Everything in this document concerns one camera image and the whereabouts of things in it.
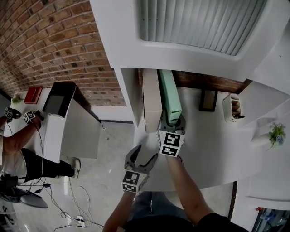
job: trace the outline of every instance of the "green box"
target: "green box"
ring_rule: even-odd
[[[182,112],[177,88],[171,70],[160,70],[162,105],[166,108],[168,123],[175,125]]]

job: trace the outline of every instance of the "beige box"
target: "beige box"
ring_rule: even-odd
[[[146,133],[154,133],[157,131],[162,114],[162,102],[157,70],[145,68],[142,74]]]

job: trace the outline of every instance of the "red book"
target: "red book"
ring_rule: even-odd
[[[26,104],[37,104],[42,87],[31,87],[28,89],[24,103]]]

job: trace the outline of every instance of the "white shirt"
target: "white shirt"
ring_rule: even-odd
[[[0,157],[2,157],[1,175],[9,174],[10,176],[18,176],[18,178],[26,177],[26,162],[21,151],[13,155],[3,153],[3,136],[0,136]],[[18,184],[23,184],[25,178],[19,179]]]

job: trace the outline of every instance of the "power outlet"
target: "power outlet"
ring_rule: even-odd
[[[78,216],[77,218],[80,219],[80,220],[83,220],[82,216]],[[78,224],[79,224],[80,226],[82,226],[82,228],[86,228],[84,222],[78,221]]]

